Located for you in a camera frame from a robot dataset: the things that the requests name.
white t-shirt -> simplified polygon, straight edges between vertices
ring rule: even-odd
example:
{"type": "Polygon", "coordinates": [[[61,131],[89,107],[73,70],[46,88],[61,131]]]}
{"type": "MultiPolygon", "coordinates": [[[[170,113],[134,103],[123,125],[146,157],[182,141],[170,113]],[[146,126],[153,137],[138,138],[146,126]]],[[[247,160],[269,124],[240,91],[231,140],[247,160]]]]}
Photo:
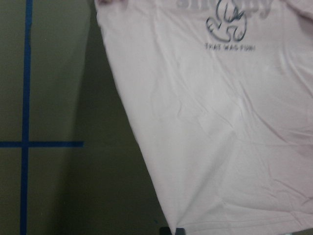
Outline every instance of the white t-shirt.
{"type": "Polygon", "coordinates": [[[116,87],[172,233],[313,227],[313,1],[98,4],[116,87]]]}

horizontal blue tape strip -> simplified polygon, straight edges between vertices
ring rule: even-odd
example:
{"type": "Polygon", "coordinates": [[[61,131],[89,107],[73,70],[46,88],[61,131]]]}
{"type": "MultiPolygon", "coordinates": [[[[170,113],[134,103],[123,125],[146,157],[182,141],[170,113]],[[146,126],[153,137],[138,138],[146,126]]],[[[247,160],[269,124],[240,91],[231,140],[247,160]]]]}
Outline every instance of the horizontal blue tape strip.
{"type": "Polygon", "coordinates": [[[82,141],[30,141],[28,143],[14,142],[14,141],[3,141],[0,142],[0,148],[21,148],[21,147],[84,147],[82,141]]]}

